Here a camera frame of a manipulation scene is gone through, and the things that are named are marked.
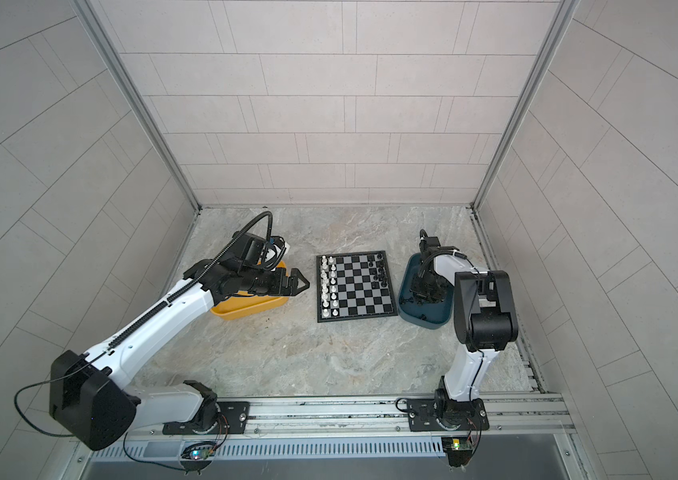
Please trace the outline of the teal plastic bin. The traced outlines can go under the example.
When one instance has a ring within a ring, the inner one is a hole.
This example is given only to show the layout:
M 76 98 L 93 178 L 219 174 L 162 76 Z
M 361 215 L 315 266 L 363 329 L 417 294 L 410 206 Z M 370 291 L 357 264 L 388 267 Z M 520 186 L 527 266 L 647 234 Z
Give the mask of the teal plastic bin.
M 453 286 L 446 283 L 445 295 L 441 302 L 418 303 L 413 297 L 411 286 L 421 263 L 421 254 L 415 253 L 409 260 L 398 295 L 399 315 L 409 323 L 435 330 L 446 325 L 453 311 Z

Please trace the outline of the yellow plastic tray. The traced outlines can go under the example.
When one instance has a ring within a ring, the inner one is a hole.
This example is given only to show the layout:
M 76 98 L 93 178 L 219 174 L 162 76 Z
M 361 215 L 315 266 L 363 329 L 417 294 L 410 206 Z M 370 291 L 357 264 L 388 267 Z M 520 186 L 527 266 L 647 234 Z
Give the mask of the yellow plastic tray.
M 286 297 L 255 296 L 240 290 L 236 296 L 217 304 L 210 312 L 222 320 L 229 321 L 281 307 L 286 303 Z

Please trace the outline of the black white chessboard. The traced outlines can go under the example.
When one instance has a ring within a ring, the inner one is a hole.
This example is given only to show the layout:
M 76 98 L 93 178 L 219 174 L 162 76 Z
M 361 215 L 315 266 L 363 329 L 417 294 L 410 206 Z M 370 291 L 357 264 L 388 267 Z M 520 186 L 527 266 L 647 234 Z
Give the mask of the black white chessboard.
M 318 255 L 317 322 L 398 315 L 384 250 Z

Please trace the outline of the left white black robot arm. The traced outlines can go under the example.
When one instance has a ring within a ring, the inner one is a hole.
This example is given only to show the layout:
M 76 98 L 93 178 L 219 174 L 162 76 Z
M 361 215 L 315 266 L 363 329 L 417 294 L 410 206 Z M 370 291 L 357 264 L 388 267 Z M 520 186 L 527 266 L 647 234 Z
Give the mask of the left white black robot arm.
M 281 266 L 288 250 L 270 229 L 251 230 L 264 211 L 237 231 L 212 259 L 202 259 L 155 304 L 124 328 L 82 354 L 67 350 L 50 368 L 50 417 L 93 451 L 134 427 L 167 425 L 183 433 L 225 433 L 213 390 L 185 380 L 169 387 L 128 388 L 135 374 L 187 325 L 232 298 L 294 297 L 309 287 L 298 269 Z

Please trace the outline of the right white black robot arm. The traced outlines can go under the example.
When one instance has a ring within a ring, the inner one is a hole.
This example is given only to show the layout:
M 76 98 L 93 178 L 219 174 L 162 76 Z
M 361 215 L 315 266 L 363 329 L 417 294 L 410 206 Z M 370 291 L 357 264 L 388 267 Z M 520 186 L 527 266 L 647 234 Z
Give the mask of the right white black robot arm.
M 509 274 L 479 269 L 458 248 L 443 246 L 425 230 L 419 233 L 419 250 L 402 293 L 424 310 L 446 306 L 459 342 L 430 414 L 443 430 L 486 429 L 480 384 L 493 360 L 519 334 Z

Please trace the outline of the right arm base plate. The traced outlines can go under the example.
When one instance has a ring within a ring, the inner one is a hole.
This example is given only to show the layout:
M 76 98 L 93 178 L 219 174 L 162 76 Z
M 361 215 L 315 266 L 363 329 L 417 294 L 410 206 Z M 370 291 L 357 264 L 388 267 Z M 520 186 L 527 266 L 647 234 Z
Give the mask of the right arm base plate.
M 407 399 L 412 432 L 477 432 L 490 429 L 482 399 L 456 402 L 450 399 Z

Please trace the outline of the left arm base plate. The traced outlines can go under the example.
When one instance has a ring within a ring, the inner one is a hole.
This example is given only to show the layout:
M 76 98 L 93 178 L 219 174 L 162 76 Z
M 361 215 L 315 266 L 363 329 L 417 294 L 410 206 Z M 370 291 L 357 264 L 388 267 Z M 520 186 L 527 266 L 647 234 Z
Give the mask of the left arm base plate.
M 245 431 L 249 410 L 250 403 L 245 401 L 204 401 L 190 420 L 165 423 L 162 434 L 242 434 Z

